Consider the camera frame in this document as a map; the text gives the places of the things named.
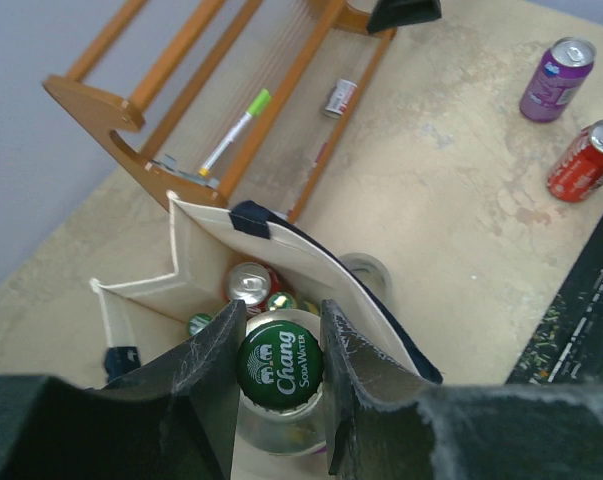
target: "chang soda water text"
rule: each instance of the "chang soda water text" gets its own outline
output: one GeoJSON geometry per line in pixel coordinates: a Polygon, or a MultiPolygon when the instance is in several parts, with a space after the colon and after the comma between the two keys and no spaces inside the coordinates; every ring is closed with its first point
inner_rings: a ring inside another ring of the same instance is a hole
{"type": "Polygon", "coordinates": [[[302,326],[274,321],[253,330],[237,356],[237,380],[255,404],[285,411],[307,403],[323,377],[323,354],[302,326]]]}

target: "wooden dowel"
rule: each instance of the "wooden dowel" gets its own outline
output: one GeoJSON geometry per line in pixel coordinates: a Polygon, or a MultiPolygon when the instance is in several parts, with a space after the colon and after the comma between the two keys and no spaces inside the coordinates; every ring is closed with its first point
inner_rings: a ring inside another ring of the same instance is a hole
{"type": "Polygon", "coordinates": [[[268,135],[290,95],[292,95],[294,88],[301,80],[303,72],[310,65],[312,58],[321,46],[321,43],[323,43],[323,39],[330,31],[330,27],[332,27],[338,18],[344,5],[345,0],[329,0],[306,44],[297,55],[292,67],[290,67],[281,85],[273,95],[272,101],[259,116],[250,135],[221,179],[217,190],[223,197],[230,198],[232,192],[236,189],[241,177],[250,166],[250,162],[252,162],[259,147],[268,135]]]}
{"type": "Polygon", "coordinates": [[[363,72],[363,75],[359,79],[358,88],[357,88],[356,92],[354,92],[354,95],[352,95],[352,98],[350,99],[350,102],[348,103],[348,108],[346,109],[345,113],[341,116],[341,118],[339,118],[339,122],[337,123],[336,127],[330,134],[330,137],[328,138],[328,142],[326,143],[325,148],[319,155],[316,166],[313,168],[312,173],[310,174],[310,178],[308,179],[308,182],[305,184],[305,187],[303,188],[303,192],[301,192],[301,195],[299,196],[297,203],[292,208],[292,211],[290,212],[290,215],[288,216],[288,222],[294,223],[299,219],[299,215],[301,215],[303,208],[305,207],[306,203],[308,202],[308,198],[310,197],[312,190],[314,190],[314,187],[316,186],[317,182],[319,181],[319,178],[321,178],[321,174],[325,170],[325,167],[328,165],[328,161],[330,160],[330,157],[332,156],[332,152],[334,151],[334,149],[339,141],[339,138],[343,134],[345,127],[348,123],[348,120],[350,119],[350,116],[353,114],[353,112],[357,106],[357,103],[359,103],[359,100],[361,99],[361,95],[363,95],[363,91],[367,87],[368,83],[370,83],[370,79],[372,78],[374,71],[376,70],[377,66],[379,65],[381,58],[383,58],[383,55],[384,55],[385,51],[387,50],[388,45],[390,44],[390,41],[394,37],[395,33],[396,33],[395,29],[386,30],[383,33],[383,38],[381,40],[381,43],[379,44],[376,51],[374,52],[374,56],[372,57],[372,60],[370,60],[370,63],[366,67],[365,72],[363,72]]]}
{"type": "Polygon", "coordinates": [[[137,85],[130,96],[130,103],[142,112],[152,103],[170,75],[177,68],[190,47],[197,41],[210,21],[223,6],[225,0],[201,0],[185,25],[172,39],[145,78],[137,85]]]}
{"type": "Polygon", "coordinates": [[[82,82],[146,3],[148,0],[127,0],[65,76],[82,82]]]}
{"type": "Polygon", "coordinates": [[[154,158],[159,149],[168,139],[174,127],[177,126],[190,104],[194,101],[208,79],[214,73],[225,54],[230,50],[245,26],[250,22],[254,13],[258,10],[263,0],[247,0],[239,13],[223,33],[212,51],[208,54],[199,69],[190,78],[188,84],[183,88],[168,112],[159,122],[157,128],[152,132],[148,140],[139,152],[144,158],[154,158]]]}

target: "small white can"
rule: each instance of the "small white can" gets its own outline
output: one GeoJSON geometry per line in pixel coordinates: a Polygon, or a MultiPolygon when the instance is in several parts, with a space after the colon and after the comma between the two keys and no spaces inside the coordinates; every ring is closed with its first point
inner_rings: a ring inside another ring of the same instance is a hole
{"type": "Polygon", "coordinates": [[[350,103],[350,99],[356,90],[356,83],[342,78],[339,79],[334,90],[332,90],[328,104],[323,109],[323,113],[328,117],[339,118],[345,113],[345,110],[348,108],[348,103],[350,103]]]}

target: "dark blue bag strap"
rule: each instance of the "dark blue bag strap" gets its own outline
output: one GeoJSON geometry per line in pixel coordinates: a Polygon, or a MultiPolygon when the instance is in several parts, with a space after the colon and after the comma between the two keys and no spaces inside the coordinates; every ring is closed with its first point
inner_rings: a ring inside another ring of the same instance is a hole
{"type": "Polygon", "coordinates": [[[353,275],[340,261],[337,257],[332,255],[332,253],[319,243],[317,243],[314,239],[309,237],[307,234],[299,230],[294,225],[286,222],[278,215],[272,213],[267,208],[262,207],[261,205],[257,205],[252,200],[248,200],[238,204],[236,207],[232,209],[230,212],[230,220],[232,221],[232,226],[235,230],[239,232],[247,233],[248,235],[253,235],[259,238],[265,238],[267,240],[270,239],[270,229],[268,228],[268,223],[274,223],[275,225],[280,225],[292,233],[300,236],[308,243],[314,245],[318,249],[320,249],[323,253],[328,255],[332,260],[337,262],[339,265],[343,267],[345,271],[350,274],[350,277],[357,282],[363,289],[370,295],[370,298],[375,303],[375,305],[381,310],[381,313],[385,316],[385,318],[390,323],[390,326],[401,339],[405,349],[408,351],[408,354],[412,358],[414,362],[414,366],[419,371],[419,374],[425,378],[426,380],[430,380],[434,383],[442,383],[443,377],[439,370],[426,358],[423,353],[419,350],[416,344],[412,341],[407,332],[403,329],[401,324],[394,318],[394,315],[390,313],[390,311],[379,301],[377,297],[366,287],[355,275],[353,275]]]}

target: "chang logo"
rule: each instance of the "chang logo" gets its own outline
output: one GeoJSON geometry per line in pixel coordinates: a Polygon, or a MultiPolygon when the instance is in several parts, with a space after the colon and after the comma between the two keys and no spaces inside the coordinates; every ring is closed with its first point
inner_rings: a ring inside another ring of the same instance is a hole
{"type": "Polygon", "coordinates": [[[248,357],[248,372],[259,385],[268,385],[274,382],[274,372],[270,360],[272,360],[272,345],[259,345],[248,357]]]}
{"type": "Polygon", "coordinates": [[[547,73],[550,77],[555,77],[559,74],[561,69],[552,62],[548,62],[544,65],[545,73],[547,73]]]}

